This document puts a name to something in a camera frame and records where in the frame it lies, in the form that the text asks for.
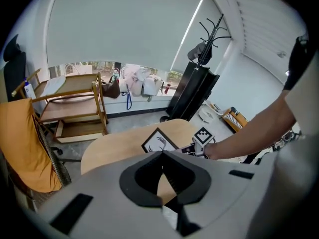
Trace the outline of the person's right forearm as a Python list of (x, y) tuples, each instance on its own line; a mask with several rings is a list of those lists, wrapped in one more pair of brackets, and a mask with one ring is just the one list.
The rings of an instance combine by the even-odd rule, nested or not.
[(285, 100), (288, 93), (283, 90), (239, 132), (223, 141), (207, 144), (204, 154), (213, 160), (230, 159), (254, 154), (275, 143), (296, 123)]

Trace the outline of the black coat rack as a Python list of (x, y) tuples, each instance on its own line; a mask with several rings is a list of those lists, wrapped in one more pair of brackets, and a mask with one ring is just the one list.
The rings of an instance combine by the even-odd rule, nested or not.
[(188, 63), (198, 63), (202, 51), (202, 66), (215, 72), (230, 41), (225, 15), (214, 0), (202, 0), (170, 69), (183, 73)]
[[(206, 48), (204, 49), (204, 54), (202, 55), (202, 59), (203, 57), (206, 55), (207, 51), (208, 51), (208, 46), (209, 44), (212, 45), (212, 48), (218, 48), (217, 45), (214, 44), (214, 42), (218, 39), (232, 39), (231, 35), (226, 35), (226, 36), (219, 36), (216, 37), (216, 34), (218, 33), (218, 31), (220, 29), (227, 31), (227, 28), (220, 26), (222, 19), (224, 18), (224, 14), (221, 15), (221, 17), (219, 18), (218, 22), (215, 24), (212, 20), (210, 20), (209, 18), (207, 18), (206, 20), (208, 20), (210, 23), (213, 24), (213, 30), (209, 33), (209, 31), (206, 29), (206, 27), (202, 24), (202, 22), (200, 22), (200, 25), (204, 28), (204, 30), (206, 31), (206, 33), (208, 34), (208, 39), (205, 40), (203, 38), (200, 38), (202, 42), (205, 42), (207, 44)], [(199, 64), (196, 64), (197, 59), (194, 60), (194, 62), (190, 61), (192, 64), (195, 65), (195, 70), (199, 70), (200, 67), (202, 67), (200, 64), (201, 62), (199, 62)]]

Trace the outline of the white bottle blue label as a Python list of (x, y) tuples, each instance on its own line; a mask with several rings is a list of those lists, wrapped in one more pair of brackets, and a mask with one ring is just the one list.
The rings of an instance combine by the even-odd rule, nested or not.
[(33, 86), (26, 78), (24, 79), (24, 90), (27, 98), (36, 99)]

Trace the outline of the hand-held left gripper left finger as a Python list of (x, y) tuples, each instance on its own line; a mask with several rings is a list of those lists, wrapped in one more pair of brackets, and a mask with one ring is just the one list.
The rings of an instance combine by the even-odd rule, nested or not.
[(157, 151), (126, 168), (120, 175), (120, 188), (140, 207), (161, 207), (162, 200), (157, 191), (162, 174), (162, 152)]

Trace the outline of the wooden trolley cart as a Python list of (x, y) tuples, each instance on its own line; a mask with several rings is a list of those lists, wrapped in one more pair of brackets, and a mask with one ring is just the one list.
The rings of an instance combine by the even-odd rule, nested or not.
[(100, 73), (67, 76), (55, 93), (44, 95), (47, 86), (48, 81), (38, 82), (32, 102), (46, 102), (35, 119), (55, 141), (89, 141), (108, 134)]

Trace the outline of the black picture frame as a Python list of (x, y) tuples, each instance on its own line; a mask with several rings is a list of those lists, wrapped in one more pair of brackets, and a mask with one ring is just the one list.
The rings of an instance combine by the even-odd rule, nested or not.
[(154, 132), (141, 145), (145, 153), (154, 151), (174, 151), (178, 146), (164, 134), (162, 130), (156, 128)]

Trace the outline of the white cloth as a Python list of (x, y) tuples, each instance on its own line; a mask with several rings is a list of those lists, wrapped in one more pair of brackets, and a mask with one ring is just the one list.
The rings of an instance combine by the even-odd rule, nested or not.
[(64, 85), (65, 81), (65, 76), (59, 76), (48, 80), (40, 96), (45, 97), (55, 94)]

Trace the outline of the oval light wooden table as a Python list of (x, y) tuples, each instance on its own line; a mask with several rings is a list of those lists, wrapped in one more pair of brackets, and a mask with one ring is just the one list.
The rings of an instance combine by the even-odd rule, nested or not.
[[(122, 133), (108, 134), (95, 140), (82, 157), (80, 191), (94, 197), (101, 195), (110, 202), (119, 199), (121, 202), (129, 201), (133, 203), (120, 188), (120, 175), (129, 166), (156, 152), (145, 153), (141, 147), (156, 128), (162, 130), (178, 147), (182, 141), (190, 140), (190, 135), (193, 132), (193, 127), (189, 122), (174, 119)], [(181, 153), (179, 148), (168, 152), (172, 152), (196, 165), (196, 158)], [(175, 191), (163, 173), (157, 191), (157, 196), (161, 198), (162, 205), (163, 197), (167, 195), (173, 195), (176, 198)]]

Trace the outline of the black cabinet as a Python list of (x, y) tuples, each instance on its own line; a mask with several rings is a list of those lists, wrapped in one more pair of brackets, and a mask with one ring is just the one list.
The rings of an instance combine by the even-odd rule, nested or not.
[(167, 116), (161, 117), (160, 122), (173, 119), (191, 120), (204, 100), (210, 96), (219, 77), (209, 68), (197, 67), (195, 63), (189, 62), (166, 109)]

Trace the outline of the white round side table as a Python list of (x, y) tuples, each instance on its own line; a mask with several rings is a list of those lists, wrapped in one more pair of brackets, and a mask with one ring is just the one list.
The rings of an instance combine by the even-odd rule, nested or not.
[(222, 114), (218, 113), (210, 104), (204, 103), (198, 112), (199, 117), (206, 123), (211, 123)]

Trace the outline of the black office chair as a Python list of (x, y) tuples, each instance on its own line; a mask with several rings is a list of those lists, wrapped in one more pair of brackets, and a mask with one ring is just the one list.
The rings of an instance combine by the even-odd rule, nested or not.
[(12, 96), (12, 92), (25, 78), (26, 53), (21, 51), (17, 43), (18, 34), (6, 45), (3, 53), (3, 59), (6, 62), (4, 66), (4, 81), (9, 102), (22, 99), (21, 94)]

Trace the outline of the wide grey roller blind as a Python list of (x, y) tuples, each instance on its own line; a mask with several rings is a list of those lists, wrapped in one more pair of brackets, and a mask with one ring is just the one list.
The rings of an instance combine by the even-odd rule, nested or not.
[(49, 66), (113, 61), (168, 70), (200, 0), (55, 0)]

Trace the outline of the grey bag on coat rack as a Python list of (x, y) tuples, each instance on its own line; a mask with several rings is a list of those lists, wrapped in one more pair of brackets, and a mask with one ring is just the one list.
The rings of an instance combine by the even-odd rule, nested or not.
[(212, 58), (212, 45), (209, 44), (208, 51), (202, 59), (201, 57), (204, 54), (204, 49), (206, 48), (206, 46), (207, 44), (205, 42), (201, 42), (197, 44), (193, 49), (191, 49), (188, 52), (187, 54), (188, 59), (192, 62), (194, 62), (194, 60), (197, 59), (196, 64), (199, 64), (199, 62), (201, 62), (200, 64), (201, 66), (206, 65)]

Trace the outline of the pile of white bags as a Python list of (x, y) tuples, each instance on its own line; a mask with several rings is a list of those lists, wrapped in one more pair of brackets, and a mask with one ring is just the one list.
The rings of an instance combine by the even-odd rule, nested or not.
[(121, 93), (130, 92), (134, 97), (156, 96), (164, 81), (152, 70), (135, 64), (126, 64), (120, 71), (119, 88)]

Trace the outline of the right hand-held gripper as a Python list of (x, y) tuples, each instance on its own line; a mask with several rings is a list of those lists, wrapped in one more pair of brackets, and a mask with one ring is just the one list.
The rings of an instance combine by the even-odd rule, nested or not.
[(207, 128), (202, 127), (192, 137), (192, 143), (184, 148), (181, 148), (181, 153), (196, 157), (207, 157), (204, 154), (204, 149), (211, 141), (215, 142), (215, 135)]

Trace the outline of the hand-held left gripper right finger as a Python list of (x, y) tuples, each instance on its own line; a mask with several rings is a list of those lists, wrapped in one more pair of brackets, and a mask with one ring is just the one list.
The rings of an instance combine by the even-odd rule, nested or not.
[(198, 203), (208, 192), (211, 176), (204, 168), (168, 151), (162, 152), (162, 161), (163, 173), (179, 205)]

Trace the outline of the brown handbag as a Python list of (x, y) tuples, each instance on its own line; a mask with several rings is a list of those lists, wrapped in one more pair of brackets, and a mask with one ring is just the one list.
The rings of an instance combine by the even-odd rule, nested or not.
[(104, 97), (116, 99), (120, 95), (119, 82), (116, 76), (112, 76), (108, 82), (101, 80), (102, 94)]

